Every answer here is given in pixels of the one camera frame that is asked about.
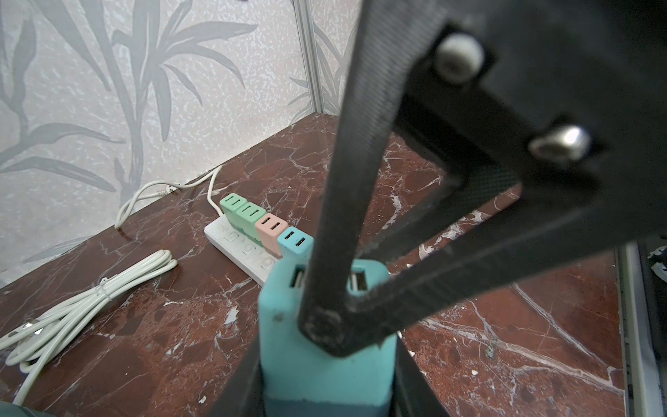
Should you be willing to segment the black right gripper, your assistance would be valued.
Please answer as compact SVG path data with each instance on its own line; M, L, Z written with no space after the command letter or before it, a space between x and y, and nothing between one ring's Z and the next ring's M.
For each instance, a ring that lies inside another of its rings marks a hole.
M520 180L477 237L617 245L666 229L666 4L451 1L487 58L454 86L429 58L408 96Z

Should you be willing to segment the teal charger plug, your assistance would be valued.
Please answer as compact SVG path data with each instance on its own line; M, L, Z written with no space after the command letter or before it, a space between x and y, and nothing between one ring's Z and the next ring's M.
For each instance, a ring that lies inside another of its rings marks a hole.
M279 235L277 242L283 258L306 259L312 251L314 238L290 226Z
M298 329L306 260L284 257L258 299L263 401L267 416L387 416L398 336L345 358Z

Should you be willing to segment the green charger plug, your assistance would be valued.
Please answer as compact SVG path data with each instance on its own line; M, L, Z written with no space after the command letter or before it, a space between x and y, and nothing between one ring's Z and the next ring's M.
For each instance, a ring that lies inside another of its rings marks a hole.
M248 238L252 239L256 243L260 243L261 238L257 232L255 224L262 220L266 214L267 210L265 210L265 208L250 202L245 203L243 206L241 206L241 208L236 210L240 228Z
M230 193L227 196L224 196L220 201L220 207L222 213L227 218L227 221L235 229L242 229L240 223L240 217L237 215L237 211L242 208L248 200L245 197L239 196L236 193Z

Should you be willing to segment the long white power strip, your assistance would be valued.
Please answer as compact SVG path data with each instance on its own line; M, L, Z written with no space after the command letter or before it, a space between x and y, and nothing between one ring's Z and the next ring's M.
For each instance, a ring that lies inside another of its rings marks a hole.
M225 216L204 228L206 238L229 260L263 287L278 259L235 229Z

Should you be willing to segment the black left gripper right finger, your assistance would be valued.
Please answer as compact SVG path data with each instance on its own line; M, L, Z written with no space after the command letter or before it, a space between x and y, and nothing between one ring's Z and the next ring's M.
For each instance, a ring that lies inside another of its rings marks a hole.
M401 338L397 340L393 390L393 416L450 417Z

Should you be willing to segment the teal power strip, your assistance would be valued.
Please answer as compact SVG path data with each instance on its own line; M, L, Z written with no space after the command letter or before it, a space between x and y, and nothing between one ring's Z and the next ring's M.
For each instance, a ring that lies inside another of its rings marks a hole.
M0 417L54 417L45 412L36 411L11 402L0 401Z

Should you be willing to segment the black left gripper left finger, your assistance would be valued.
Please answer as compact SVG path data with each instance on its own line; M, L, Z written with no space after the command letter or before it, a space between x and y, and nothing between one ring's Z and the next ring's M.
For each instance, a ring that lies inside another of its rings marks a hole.
M255 338L206 417L262 417L260 342Z

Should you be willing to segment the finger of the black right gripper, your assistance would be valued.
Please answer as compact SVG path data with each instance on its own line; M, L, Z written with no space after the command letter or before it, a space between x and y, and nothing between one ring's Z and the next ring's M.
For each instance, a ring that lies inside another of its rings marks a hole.
M664 192L521 198L353 302L343 354L457 302L665 228Z
M355 259L394 262L517 181L508 169L406 93L442 57L449 34L446 1L366 1L340 113L321 219L307 265L300 331L343 354L351 305L347 278ZM442 166L446 182L364 247L362 226L391 133Z

